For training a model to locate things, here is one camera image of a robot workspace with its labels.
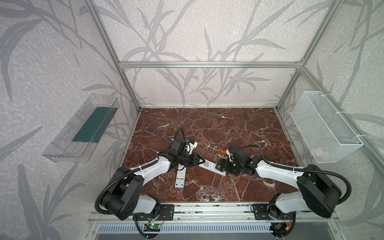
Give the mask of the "right base wiring connector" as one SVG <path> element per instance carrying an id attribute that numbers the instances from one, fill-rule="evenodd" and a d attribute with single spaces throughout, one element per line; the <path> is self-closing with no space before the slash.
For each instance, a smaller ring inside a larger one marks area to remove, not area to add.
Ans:
<path id="1" fill-rule="evenodd" d="M 272 223 L 270 230 L 274 233 L 286 233 L 290 231 L 291 227 L 290 223 Z"/>

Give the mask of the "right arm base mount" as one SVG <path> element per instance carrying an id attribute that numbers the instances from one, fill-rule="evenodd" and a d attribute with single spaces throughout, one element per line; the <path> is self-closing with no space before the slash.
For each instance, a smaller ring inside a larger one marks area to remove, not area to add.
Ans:
<path id="1" fill-rule="evenodd" d="M 285 214 L 269 204 L 252 204 L 251 212 L 254 214 L 255 220 L 293 221 L 295 218 L 294 212 Z"/>

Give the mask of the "pink object in basket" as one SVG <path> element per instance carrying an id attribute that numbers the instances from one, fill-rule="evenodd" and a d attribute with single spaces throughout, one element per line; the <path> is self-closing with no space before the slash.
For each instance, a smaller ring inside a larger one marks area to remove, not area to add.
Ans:
<path id="1" fill-rule="evenodd" d="M 326 151 L 324 151 L 321 147 L 312 148 L 312 154 L 315 158 L 323 158 L 326 154 Z"/>

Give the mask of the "clear plastic wall bin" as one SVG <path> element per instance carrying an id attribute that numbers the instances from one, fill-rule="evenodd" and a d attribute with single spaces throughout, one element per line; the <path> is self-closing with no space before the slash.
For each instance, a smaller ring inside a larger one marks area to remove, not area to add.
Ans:
<path id="1" fill-rule="evenodd" d="M 86 163 L 120 107 L 117 97 L 90 94 L 43 151 L 54 163 Z"/>

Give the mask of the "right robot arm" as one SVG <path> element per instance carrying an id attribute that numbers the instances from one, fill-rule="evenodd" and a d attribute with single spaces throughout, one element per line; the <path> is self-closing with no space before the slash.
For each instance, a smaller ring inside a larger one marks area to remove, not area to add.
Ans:
<path id="1" fill-rule="evenodd" d="M 296 189 L 289 194 L 276 194 L 268 203 L 267 213 L 278 220 L 295 212 L 312 212 L 322 218 L 330 218 L 337 205 L 352 194 L 352 185 L 344 176 L 323 171 L 316 165 L 290 167 L 266 159 L 260 146 L 255 146 L 259 158 L 252 158 L 247 146 L 230 147 L 222 151 L 227 157 L 216 165 L 219 172 L 235 176 L 248 175 L 271 179 Z"/>

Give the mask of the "white remote control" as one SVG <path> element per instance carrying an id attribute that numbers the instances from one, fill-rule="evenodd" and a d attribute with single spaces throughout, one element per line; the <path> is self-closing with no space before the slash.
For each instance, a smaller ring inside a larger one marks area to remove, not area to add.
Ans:
<path id="1" fill-rule="evenodd" d="M 208 170 L 210 172 L 213 172 L 215 174 L 218 174 L 220 176 L 225 177 L 226 176 L 226 172 L 221 172 L 218 169 L 216 169 L 216 165 L 217 165 L 216 163 L 213 163 L 213 162 L 210 162 L 208 160 L 205 160 L 204 163 L 199 164 L 199 167 L 201 167 L 201 168 L 203 168 L 205 170 Z"/>

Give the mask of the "green lit circuit board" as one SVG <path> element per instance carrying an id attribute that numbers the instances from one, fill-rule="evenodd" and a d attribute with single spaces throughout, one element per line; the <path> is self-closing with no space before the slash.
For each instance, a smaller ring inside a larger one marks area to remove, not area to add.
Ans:
<path id="1" fill-rule="evenodd" d="M 160 232 L 161 228 L 162 228 L 162 224 L 147 223 L 144 225 L 143 231 L 144 232 Z"/>

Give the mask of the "white remote with coloured buttons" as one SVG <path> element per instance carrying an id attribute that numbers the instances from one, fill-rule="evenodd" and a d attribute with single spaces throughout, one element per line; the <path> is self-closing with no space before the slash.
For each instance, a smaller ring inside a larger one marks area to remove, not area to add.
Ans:
<path id="1" fill-rule="evenodd" d="M 176 180 L 175 180 L 175 187 L 176 188 L 179 188 L 179 189 L 182 189 L 184 188 L 185 186 L 185 179 L 186 179 L 186 167 L 179 164 L 179 166 L 177 167 L 177 176 L 176 176 Z"/>

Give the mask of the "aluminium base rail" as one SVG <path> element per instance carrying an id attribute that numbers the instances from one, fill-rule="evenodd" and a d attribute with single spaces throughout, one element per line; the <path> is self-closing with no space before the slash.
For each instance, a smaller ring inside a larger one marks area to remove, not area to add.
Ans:
<path id="1" fill-rule="evenodd" d="M 267 204 L 264 202 L 180 202 L 165 203 L 175 205 L 175 213 L 172 221 L 166 223 L 278 223 L 293 221 L 255 220 L 251 212 L 252 204 Z M 312 212 L 297 212 L 296 222 L 336 222 L 339 218 L 333 213 L 329 219 L 322 218 Z M 91 212 L 87 224 L 128 224 L 134 223 L 132 216 L 121 221 L 114 215 L 102 215 Z"/>

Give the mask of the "orange handled screwdriver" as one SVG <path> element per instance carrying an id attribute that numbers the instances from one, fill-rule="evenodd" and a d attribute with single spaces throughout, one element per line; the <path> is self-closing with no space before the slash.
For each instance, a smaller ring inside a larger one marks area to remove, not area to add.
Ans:
<path id="1" fill-rule="evenodd" d="M 211 146 L 207 146 L 207 148 L 213 150 L 214 152 L 218 152 L 218 153 L 220 153 L 222 155 L 226 155 L 227 154 L 227 151 L 225 151 L 225 150 L 217 149 L 217 148 L 214 148 L 214 147 L 211 147 Z"/>

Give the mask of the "aluminium cage frame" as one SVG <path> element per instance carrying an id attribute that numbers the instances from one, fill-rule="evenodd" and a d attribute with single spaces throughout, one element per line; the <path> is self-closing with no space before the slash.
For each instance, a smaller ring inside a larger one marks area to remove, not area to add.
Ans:
<path id="1" fill-rule="evenodd" d="M 126 1 L 91 1 L 95 10 L 97 25 L 102 38 L 112 51 L 113 60 L 124 78 L 127 72 L 138 74 L 148 68 L 176 69 L 188 68 L 201 70 L 201 85 L 197 92 L 205 96 L 206 107 L 233 88 L 240 85 L 238 71 L 252 69 L 294 69 L 283 94 L 277 98 L 275 106 L 288 120 L 288 131 L 293 138 L 298 153 L 305 154 L 308 160 L 314 160 L 315 154 L 304 145 L 305 137 L 291 117 L 294 100 L 299 94 L 299 74 L 314 84 L 338 109 L 336 115 L 347 121 L 355 132 L 361 148 L 353 156 L 353 162 L 362 168 L 358 172 L 362 177 L 358 181 L 359 193 L 353 195 L 351 206 L 358 207 L 353 216 L 342 211 L 347 226 L 371 224 L 384 225 L 384 3 L 383 1 L 306 1 L 306 8 L 290 17 L 290 21 L 302 18 L 309 21 L 319 12 L 324 12 L 318 29 L 313 35 L 309 47 L 300 60 L 263 61 L 263 53 L 241 52 L 248 46 L 265 44 L 278 49 L 281 45 L 260 38 L 260 34 L 273 22 L 280 19 L 293 5 L 294 1 L 285 1 L 282 7 L 258 25 L 255 16 L 250 16 L 242 37 L 234 41 L 223 51 L 213 50 L 213 35 L 205 33 L 207 57 L 188 59 L 173 52 L 165 52 L 166 40 L 194 5 L 193 1 L 183 2 L 183 8 L 175 22 L 161 34 L 157 34 L 165 16 L 164 1 L 153 20 L 143 19 L 144 28 L 149 32 L 141 46 L 131 47 L 122 58 L 118 57 L 117 47 L 111 41 L 111 29 L 104 18 L 109 18 L 142 37 L 132 19 L 131 9 Z"/>

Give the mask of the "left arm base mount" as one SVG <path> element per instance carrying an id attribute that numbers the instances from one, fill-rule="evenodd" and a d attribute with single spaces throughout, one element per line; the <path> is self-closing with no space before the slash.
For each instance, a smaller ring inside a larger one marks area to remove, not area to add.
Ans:
<path id="1" fill-rule="evenodd" d="M 175 213 L 175 205 L 157 204 L 155 208 L 149 213 L 135 214 L 138 221 L 172 221 Z"/>

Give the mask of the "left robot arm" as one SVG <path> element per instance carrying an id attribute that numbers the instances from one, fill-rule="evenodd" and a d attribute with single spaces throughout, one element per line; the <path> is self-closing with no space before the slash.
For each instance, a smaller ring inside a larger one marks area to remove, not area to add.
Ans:
<path id="1" fill-rule="evenodd" d="M 195 148 L 198 143 L 188 140 L 184 130 L 176 130 L 169 145 L 156 153 L 154 160 L 135 168 L 118 168 L 107 186 L 97 196 L 94 208 L 102 215 L 114 215 L 119 220 L 137 215 L 157 218 L 161 214 L 161 202 L 142 194 L 142 188 L 160 175 L 178 166 L 183 169 L 206 162 Z"/>

